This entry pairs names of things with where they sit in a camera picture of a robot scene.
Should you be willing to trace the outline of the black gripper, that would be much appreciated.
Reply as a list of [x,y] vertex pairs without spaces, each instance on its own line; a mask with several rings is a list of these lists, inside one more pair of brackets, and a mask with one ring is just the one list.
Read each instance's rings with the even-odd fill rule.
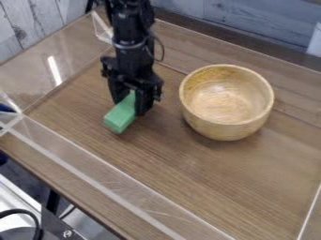
[[110,94],[115,104],[135,92],[135,114],[143,116],[161,100],[164,81],[153,70],[154,42],[142,41],[135,44],[114,42],[115,56],[103,56],[102,76],[109,80]]

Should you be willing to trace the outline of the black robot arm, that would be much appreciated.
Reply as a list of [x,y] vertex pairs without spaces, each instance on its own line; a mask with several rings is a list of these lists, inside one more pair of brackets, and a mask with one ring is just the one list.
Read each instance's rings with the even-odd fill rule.
[[115,56],[103,56],[102,76],[109,80],[110,94],[118,104],[134,92],[134,113],[142,116],[161,100],[164,80],[154,72],[157,35],[151,0],[106,0],[113,28]]

